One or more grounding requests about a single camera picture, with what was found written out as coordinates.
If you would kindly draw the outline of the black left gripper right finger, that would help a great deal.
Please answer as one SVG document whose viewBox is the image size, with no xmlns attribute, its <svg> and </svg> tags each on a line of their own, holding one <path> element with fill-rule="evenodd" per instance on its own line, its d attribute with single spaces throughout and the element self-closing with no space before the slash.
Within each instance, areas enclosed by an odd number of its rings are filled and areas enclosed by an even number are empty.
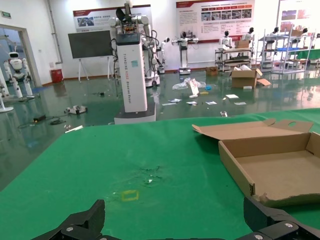
<svg viewBox="0 0 320 240">
<path fill-rule="evenodd" d="M 320 240 L 320 230 L 301 223 L 282 209 L 243 199 L 243 217 L 252 230 L 240 240 Z"/>
</svg>

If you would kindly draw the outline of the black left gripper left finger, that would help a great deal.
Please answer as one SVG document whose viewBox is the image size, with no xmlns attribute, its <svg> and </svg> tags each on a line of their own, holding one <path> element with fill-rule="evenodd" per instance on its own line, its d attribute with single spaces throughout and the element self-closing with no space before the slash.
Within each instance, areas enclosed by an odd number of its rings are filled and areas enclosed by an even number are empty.
<svg viewBox="0 0 320 240">
<path fill-rule="evenodd" d="M 85 211 L 70 214 L 58 227 L 36 240 L 97 240 L 105 223 L 105 201 L 98 199 Z"/>
</svg>

